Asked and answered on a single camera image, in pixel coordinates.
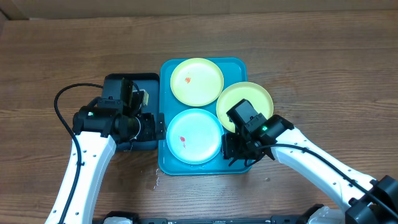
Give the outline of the yellow plate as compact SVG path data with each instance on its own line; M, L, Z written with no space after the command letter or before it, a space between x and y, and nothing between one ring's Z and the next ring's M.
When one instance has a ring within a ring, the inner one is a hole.
M174 97L188 106L205 106L217 99L224 88L223 72L205 58L190 58L179 63L170 77Z
M274 112L273 100L262 86L253 82L239 82L227 87L216 103L216 115L225 129L235 131L235 125L229 120L226 112L241 100L248 100L258 113L269 119Z

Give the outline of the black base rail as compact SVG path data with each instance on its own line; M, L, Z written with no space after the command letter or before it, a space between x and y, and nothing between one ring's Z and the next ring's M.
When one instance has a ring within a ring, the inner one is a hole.
M131 223L131 224L281 224L305 223L315 213L310 208L302 215L273 215L269 218L209 218L209 219L177 219L140 218L137 213L112 211L104 218L94 218L92 224Z

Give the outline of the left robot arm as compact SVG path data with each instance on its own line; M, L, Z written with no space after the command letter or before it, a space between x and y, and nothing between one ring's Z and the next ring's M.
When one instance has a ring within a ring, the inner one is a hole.
M93 223L104 174L117 152L152 151L165 139L156 73L114 73L62 124L72 137L70 159L47 223Z

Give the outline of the light blue plate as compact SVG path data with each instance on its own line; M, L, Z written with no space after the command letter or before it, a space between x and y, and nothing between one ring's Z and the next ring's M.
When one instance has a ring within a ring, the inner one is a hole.
M166 141L178 160L197 165L216 157L222 135L223 127L214 114L194 108L180 112L171 120Z

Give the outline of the yellow plate right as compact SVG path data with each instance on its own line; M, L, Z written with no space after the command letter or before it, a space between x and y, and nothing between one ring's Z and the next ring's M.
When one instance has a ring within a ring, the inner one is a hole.
M235 131L235 125L229 120L226 112L241 100L248 100L258 113L269 119L274 112L273 100L262 86L253 82L239 82L227 87L216 103L216 115L225 129Z

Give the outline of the yellow plate far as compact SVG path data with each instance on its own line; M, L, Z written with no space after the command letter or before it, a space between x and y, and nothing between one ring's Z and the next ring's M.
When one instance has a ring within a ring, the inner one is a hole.
M179 63L170 77L174 97L188 106L205 106L217 99L224 88L223 72L205 58L190 58Z

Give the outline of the black water tray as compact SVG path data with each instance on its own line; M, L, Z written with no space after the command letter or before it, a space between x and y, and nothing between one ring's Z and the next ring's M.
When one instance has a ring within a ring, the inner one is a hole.
M125 78L133 81L140 89L145 90L149 95L148 105L143 108L143 113L152 113L155 121L159 114L159 76L156 73L112 73L105 77L104 88L101 94L102 98L109 98L114 100L120 99L119 87L106 84L109 80L119 80ZM148 142L124 142L117 145L117 151L152 151L157 148L158 141Z

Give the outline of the green orange sponge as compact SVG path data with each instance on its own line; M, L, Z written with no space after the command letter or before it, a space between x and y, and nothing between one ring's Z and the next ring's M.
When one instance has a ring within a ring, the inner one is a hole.
M142 107L146 107L149 101L149 94L145 91L145 89L140 89L140 93L142 94Z

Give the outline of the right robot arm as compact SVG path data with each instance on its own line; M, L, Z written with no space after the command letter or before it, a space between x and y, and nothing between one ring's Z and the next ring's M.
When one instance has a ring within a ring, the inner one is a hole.
M231 115L235 133L223 136L222 151L231 162L251 166L268 156L300 173L337 204L316 204L297 223L397 223L397 181L377 180L356 171L309 141L279 115Z

